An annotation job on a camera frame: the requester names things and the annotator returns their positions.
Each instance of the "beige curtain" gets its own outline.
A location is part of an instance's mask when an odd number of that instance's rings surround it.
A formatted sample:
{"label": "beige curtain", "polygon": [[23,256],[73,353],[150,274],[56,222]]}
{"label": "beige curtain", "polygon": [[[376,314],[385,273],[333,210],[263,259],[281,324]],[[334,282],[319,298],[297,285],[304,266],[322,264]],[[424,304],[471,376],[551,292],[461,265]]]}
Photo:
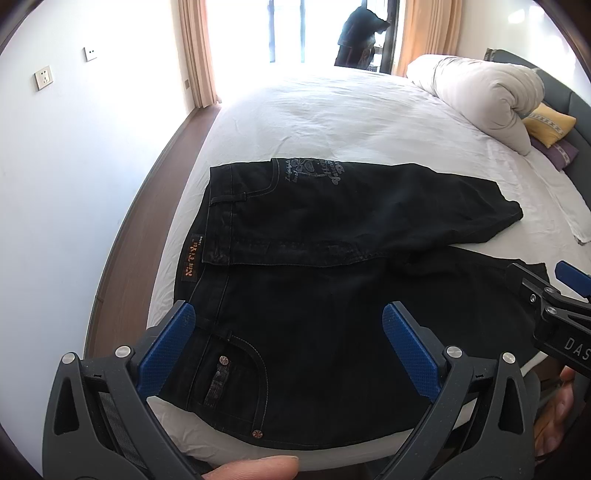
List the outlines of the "beige curtain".
{"label": "beige curtain", "polygon": [[206,0],[178,0],[189,83],[198,108],[217,102],[205,3]]}
{"label": "beige curtain", "polygon": [[406,0],[400,56],[392,73],[406,75],[408,64],[426,53],[455,55],[461,17],[462,0]]}

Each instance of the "bed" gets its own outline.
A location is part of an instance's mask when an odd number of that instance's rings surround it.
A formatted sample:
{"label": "bed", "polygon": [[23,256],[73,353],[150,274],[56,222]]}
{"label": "bed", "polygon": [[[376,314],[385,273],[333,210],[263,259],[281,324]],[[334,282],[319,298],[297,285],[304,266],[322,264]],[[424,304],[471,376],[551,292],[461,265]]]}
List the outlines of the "bed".
{"label": "bed", "polygon": [[[500,50],[489,52],[488,59],[532,66]],[[591,205],[591,185],[586,181],[591,178],[591,109],[547,74],[542,72],[541,76],[545,101],[579,119],[576,130],[567,137],[580,150],[568,175],[556,171],[535,149],[520,156],[408,79],[337,67],[269,74],[264,85],[222,109],[203,144],[168,234],[147,326],[158,323],[173,304],[178,257],[201,204],[209,167],[273,157],[418,163],[442,173],[493,180],[508,200],[519,201],[524,218],[485,244],[461,247],[493,257],[545,262],[551,283],[576,296],[556,280],[553,267],[566,260],[591,271],[591,244],[577,240],[572,222],[567,221],[569,215],[577,215],[570,205]],[[591,226],[591,213],[587,208],[585,211],[578,219],[583,228]],[[522,367],[523,373],[544,357],[537,355]],[[211,464],[294,454],[241,442],[160,399],[150,399],[150,406],[182,452]],[[465,406],[459,423],[466,421],[471,408],[473,405]],[[409,432],[295,454],[304,470],[360,463],[393,454]]]}

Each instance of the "belt loop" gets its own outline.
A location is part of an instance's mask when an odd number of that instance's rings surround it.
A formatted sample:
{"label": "belt loop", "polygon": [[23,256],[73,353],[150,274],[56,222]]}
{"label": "belt loop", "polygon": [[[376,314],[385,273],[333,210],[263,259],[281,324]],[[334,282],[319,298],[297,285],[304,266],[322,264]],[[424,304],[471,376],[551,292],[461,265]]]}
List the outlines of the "belt loop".
{"label": "belt loop", "polygon": [[246,201],[246,193],[237,193],[236,195],[218,195],[217,197],[213,197],[209,200],[209,206],[215,205],[216,203],[222,202],[245,202]]}
{"label": "belt loop", "polygon": [[195,315],[195,317],[195,328],[199,328],[211,335],[215,335],[225,342],[229,342],[232,338],[232,331],[230,329],[216,325],[213,320],[207,319],[205,317],[201,317],[199,315]]}

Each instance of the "blue gripper pad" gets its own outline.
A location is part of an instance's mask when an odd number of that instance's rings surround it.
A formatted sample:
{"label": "blue gripper pad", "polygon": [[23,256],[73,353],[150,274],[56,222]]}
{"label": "blue gripper pad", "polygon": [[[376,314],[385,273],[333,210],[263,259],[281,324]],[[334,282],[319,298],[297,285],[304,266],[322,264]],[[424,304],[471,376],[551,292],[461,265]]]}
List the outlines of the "blue gripper pad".
{"label": "blue gripper pad", "polygon": [[177,362],[189,337],[195,330],[195,310],[185,303],[169,321],[138,365],[135,389],[146,399],[158,395]]}
{"label": "blue gripper pad", "polygon": [[437,364],[421,340],[393,304],[386,305],[382,314],[384,333],[402,362],[419,395],[435,402],[441,385]]}
{"label": "blue gripper pad", "polygon": [[591,277],[579,269],[574,268],[571,264],[566,263],[564,260],[558,262],[554,273],[556,274],[556,278],[582,297],[587,298],[591,296]]}

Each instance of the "baseboard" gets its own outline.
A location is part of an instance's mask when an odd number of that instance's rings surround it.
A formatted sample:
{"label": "baseboard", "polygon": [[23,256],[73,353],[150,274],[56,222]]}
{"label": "baseboard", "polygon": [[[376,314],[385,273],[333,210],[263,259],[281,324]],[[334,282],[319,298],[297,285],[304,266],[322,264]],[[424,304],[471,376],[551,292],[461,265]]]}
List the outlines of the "baseboard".
{"label": "baseboard", "polygon": [[150,169],[150,172],[148,172],[148,175],[146,176],[146,178],[142,182],[142,185],[139,188],[138,193],[135,195],[134,201],[131,203],[129,210],[127,211],[127,214],[125,215],[123,222],[121,223],[121,227],[119,228],[119,232],[117,232],[117,236],[115,237],[115,241],[113,242],[113,246],[111,247],[111,251],[110,251],[109,256],[107,258],[105,268],[103,269],[103,274],[100,277],[99,287],[96,291],[95,300],[92,305],[92,310],[90,312],[90,320],[88,323],[88,329],[86,331],[86,340],[85,340],[85,345],[84,345],[84,357],[85,358],[87,358],[88,356],[92,356],[92,349],[94,347],[94,341],[95,341],[95,337],[96,337],[96,328],[97,328],[97,323],[95,320],[98,318],[98,313],[100,312],[100,308],[103,303],[103,294],[105,292],[106,285],[108,284],[109,279],[111,277],[113,262],[117,258],[119,246],[121,245],[121,239],[125,237],[125,234],[127,233],[128,229],[129,229],[129,223],[130,223],[129,220],[133,217],[133,215],[135,213],[135,207],[138,204],[138,199],[141,197],[144,190],[150,185],[151,180],[156,175],[156,172],[161,167],[163,161],[166,159],[166,156],[168,155],[168,153],[172,149],[173,145],[176,143],[176,141],[178,140],[180,135],[183,133],[185,128],[187,128],[187,125],[189,124],[189,122],[193,119],[193,117],[195,115],[197,115],[199,110],[200,110],[199,108],[194,108],[187,115],[187,118],[183,121],[183,123],[179,126],[179,128],[177,128],[176,132],[170,138],[170,140],[168,141],[168,143],[166,144],[166,146],[164,147],[162,152],[160,152],[160,155],[158,156],[158,158],[156,159],[156,162],[154,163],[154,165]]}

